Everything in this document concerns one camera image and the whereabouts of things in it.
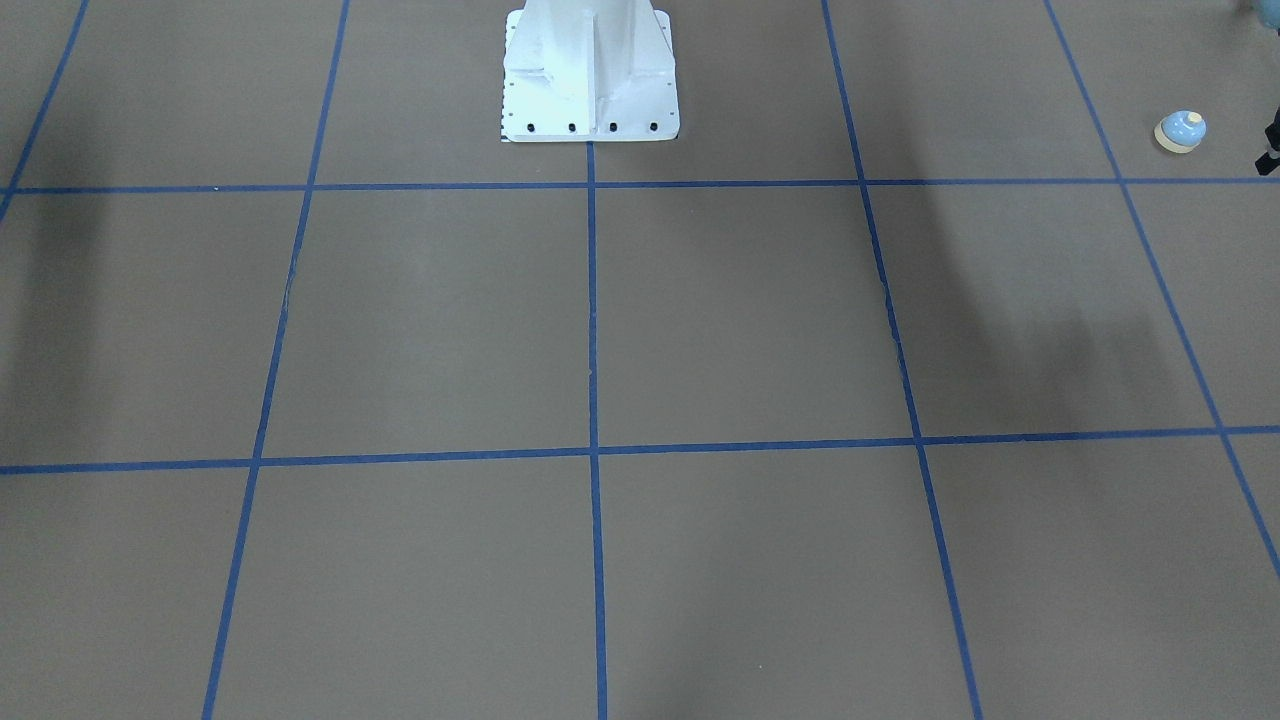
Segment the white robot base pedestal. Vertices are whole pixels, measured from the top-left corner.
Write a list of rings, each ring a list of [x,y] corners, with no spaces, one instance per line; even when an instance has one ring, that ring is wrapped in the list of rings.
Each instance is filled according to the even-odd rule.
[[[649,1],[527,1],[506,17],[500,140],[678,137],[675,37]]]

